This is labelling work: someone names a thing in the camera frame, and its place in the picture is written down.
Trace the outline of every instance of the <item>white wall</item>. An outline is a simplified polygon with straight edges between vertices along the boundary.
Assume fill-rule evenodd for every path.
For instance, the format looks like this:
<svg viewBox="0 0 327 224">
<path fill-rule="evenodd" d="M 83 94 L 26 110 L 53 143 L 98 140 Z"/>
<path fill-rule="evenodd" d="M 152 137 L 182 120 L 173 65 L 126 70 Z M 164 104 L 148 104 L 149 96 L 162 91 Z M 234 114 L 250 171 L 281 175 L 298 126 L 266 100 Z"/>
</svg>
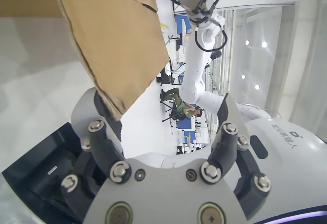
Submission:
<svg viewBox="0 0 327 224">
<path fill-rule="evenodd" d="M 0 171 L 67 121 L 92 82 L 65 21 L 0 18 Z"/>
</svg>

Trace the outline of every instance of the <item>cardboard box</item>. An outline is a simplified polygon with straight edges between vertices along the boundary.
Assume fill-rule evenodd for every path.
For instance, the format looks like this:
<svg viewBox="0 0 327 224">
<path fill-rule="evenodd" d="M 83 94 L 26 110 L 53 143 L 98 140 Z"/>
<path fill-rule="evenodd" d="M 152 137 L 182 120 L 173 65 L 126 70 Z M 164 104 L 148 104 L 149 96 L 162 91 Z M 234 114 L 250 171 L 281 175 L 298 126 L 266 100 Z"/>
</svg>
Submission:
<svg viewBox="0 0 327 224">
<path fill-rule="evenodd" d="M 156 14 L 156 1 L 57 1 L 69 20 L 85 69 L 105 104 L 119 120 L 169 61 Z M 13 10 L 12 16 L 58 15 L 56 6 L 50 11 L 51 5 L 43 7 L 39 2 L 36 0 L 37 11 L 23 8 Z M 0 9 L 1 16 L 3 13 L 10 16 Z"/>
</svg>

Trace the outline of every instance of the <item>black cable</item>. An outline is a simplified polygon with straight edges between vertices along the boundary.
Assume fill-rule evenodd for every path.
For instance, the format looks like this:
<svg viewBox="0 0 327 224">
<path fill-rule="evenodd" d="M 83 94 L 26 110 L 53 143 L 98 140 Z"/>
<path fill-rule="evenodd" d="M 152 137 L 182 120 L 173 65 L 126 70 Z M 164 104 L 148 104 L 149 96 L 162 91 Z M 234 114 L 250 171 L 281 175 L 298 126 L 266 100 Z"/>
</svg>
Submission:
<svg viewBox="0 0 327 224">
<path fill-rule="evenodd" d="M 200 45 L 200 43 L 198 42 L 198 40 L 197 40 L 197 30 L 198 30 L 199 26 L 196 27 L 196 29 L 195 29 L 195 43 L 196 43 L 196 45 L 200 48 L 200 50 L 202 50 L 202 51 L 204 51 L 204 52 L 215 52 L 215 51 L 219 51 L 219 50 L 221 50 L 222 48 L 225 47 L 225 45 L 227 44 L 227 35 L 226 35 L 224 29 L 222 29 L 222 26 L 219 25 L 219 27 L 221 28 L 221 32 L 222 32 L 222 34 L 223 34 L 223 36 L 224 36 L 224 38 L 225 38 L 225 41 L 224 41 L 224 43 L 223 43 L 220 47 L 215 48 L 215 49 L 211 49 L 211 50 L 206 50 L 206 49 L 204 49 L 204 48 Z"/>
</svg>

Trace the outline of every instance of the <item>blue panel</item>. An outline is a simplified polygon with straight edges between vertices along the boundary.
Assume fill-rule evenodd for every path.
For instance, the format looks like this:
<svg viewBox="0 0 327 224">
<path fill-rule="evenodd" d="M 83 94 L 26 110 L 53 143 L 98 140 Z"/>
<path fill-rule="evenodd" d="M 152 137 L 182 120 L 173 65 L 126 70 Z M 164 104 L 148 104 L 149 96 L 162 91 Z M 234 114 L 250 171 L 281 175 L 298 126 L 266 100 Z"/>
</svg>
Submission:
<svg viewBox="0 0 327 224">
<path fill-rule="evenodd" d="M 177 122 L 177 128 L 178 129 L 191 129 L 192 124 L 191 124 L 191 119 L 185 118 L 182 121 Z"/>
<path fill-rule="evenodd" d="M 191 134 L 190 142 L 193 144 L 193 140 L 195 140 L 195 131 L 184 131 L 184 136 L 188 137 Z"/>
<path fill-rule="evenodd" d="M 177 25 L 177 34 L 182 34 L 182 20 L 184 20 L 186 25 L 186 32 L 191 29 L 190 21 L 188 20 L 187 16 L 184 15 L 175 15 L 176 18 L 176 25 Z"/>
</svg>

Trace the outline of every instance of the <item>white robot body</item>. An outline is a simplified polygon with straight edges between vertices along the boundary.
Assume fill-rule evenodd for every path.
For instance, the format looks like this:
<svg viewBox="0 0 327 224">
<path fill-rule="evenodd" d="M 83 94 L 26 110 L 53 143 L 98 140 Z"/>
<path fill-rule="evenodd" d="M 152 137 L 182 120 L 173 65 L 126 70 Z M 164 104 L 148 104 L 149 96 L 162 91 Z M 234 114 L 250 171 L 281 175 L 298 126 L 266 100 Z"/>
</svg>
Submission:
<svg viewBox="0 0 327 224">
<path fill-rule="evenodd" d="M 246 127 L 250 136 L 257 136 L 268 152 L 265 159 L 260 159 L 253 143 L 249 148 L 260 170 L 272 183 L 269 196 L 248 221 L 249 224 L 327 204 L 327 146 L 322 140 L 308 130 L 281 119 L 251 120 Z M 177 168 L 195 159 L 207 159 L 210 153 L 211 147 L 207 146 L 189 154 L 164 156 L 148 153 L 135 159 L 154 168 Z M 224 180 L 234 191 L 240 177 L 235 163 Z"/>
</svg>

